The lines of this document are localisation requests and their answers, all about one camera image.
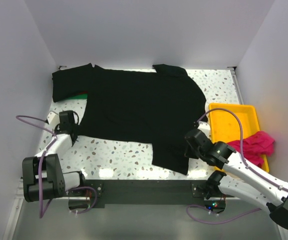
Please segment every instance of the gray floor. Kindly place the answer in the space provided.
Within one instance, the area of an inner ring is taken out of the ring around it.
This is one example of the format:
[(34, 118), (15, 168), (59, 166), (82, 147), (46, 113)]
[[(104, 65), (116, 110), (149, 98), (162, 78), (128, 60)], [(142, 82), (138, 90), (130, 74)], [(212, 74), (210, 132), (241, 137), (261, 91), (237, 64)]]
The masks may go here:
[[(255, 208), (241, 200), (228, 202), (219, 217), (191, 209), (198, 218), (222, 221)], [(24, 202), (14, 240), (278, 240), (276, 225), (263, 212), (222, 225), (205, 225), (188, 217), (183, 205), (106, 205), (78, 215), (67, 200), (54, 200), (43, 219), (38, 203)]]

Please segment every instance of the black t-shirt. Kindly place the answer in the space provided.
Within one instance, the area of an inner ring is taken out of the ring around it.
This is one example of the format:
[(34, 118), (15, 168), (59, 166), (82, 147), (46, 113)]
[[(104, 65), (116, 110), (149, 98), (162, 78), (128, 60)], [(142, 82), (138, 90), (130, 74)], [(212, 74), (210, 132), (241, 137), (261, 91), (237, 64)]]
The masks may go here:
[(206, 99), (185, 69), (153, 67), (148, 73), (91, 64), (60, 70), (53, 73), (53, 100), (88, 92), (78, 135), (151, 143), (153, 165), (186, 175), (184, 136), (205, 113)]

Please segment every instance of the yellow plastic tray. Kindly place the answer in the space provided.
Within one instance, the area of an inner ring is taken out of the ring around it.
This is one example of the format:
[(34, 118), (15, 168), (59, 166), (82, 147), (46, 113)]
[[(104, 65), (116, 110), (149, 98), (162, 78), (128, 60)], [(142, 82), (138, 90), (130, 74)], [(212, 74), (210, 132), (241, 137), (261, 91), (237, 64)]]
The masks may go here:
[[(214, 108), (224, 108), (232, 111), (238, 116), (243, 126), (244, 139), (260, 131), (254, 106), (211, 103), (209, 105), (209, 109), (211, 110)], [(240, 131), (238, 123), (234, 118), (234, 116), (231, 115), (230, 113), (220, 110), (212, 111), (209, 113), (209, 120), (211, 128), (211, 139), (213, 143), (218, 141), (228, 143), (240, 139)], [(262, 155), (261, 157), (264, 160), (262, 169), (268, 173), (269, 168), (267, 163), (267, 157), (266, 155)]]

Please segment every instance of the speckled white table surface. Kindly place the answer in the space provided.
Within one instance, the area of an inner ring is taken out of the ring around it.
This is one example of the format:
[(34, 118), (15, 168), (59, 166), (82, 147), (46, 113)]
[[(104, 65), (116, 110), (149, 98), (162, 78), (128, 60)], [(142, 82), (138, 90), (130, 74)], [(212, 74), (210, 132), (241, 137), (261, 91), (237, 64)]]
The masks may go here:
[[(129, 71), (154, 72), (153, 69)], [(239, 104), (236, 88), (229, 70), (187, 70), (206, 96), (205, 109), (210, 103)], [(64, 100), (52, 103), (50, 111), (74, 110), (84, 115), (86, 99)], [(51, 135), (44, 132), (39, 144), (43, 149)], [(78, 136), (77, 142), (60, 159), (64, 173), (82, 170), (86, 179), (109, 180), (205, 180), (214, 171), (200, 159), (189, 160), (188, 175), (152, 165), (151, 144), (112, 141)]]

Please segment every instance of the crumpled red fabric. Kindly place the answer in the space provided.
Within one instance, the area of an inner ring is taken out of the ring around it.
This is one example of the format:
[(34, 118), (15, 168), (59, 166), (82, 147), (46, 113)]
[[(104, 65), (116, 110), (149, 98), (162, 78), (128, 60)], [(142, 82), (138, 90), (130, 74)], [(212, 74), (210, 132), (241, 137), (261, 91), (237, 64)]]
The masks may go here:
[[(254, 135), (243, 140), (244, 157), (258, 167), (262, 167), (264, 160), (260, 155), (272, 155), (275, 140), (264, 131), (258, 131)], [(228, 143), (240, 153), (240, 140)]]

